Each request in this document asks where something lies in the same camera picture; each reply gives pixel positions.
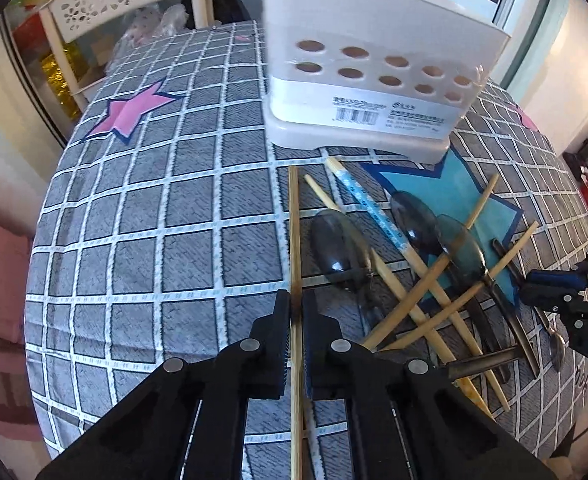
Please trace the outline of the beige plastic utensil holder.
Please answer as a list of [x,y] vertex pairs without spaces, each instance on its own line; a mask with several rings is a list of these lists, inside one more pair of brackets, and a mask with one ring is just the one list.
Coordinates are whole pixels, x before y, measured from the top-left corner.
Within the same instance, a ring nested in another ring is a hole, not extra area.
[[509,42],[449,0],[262,0],[266,133],[282,148],[375,148],[421,164]]

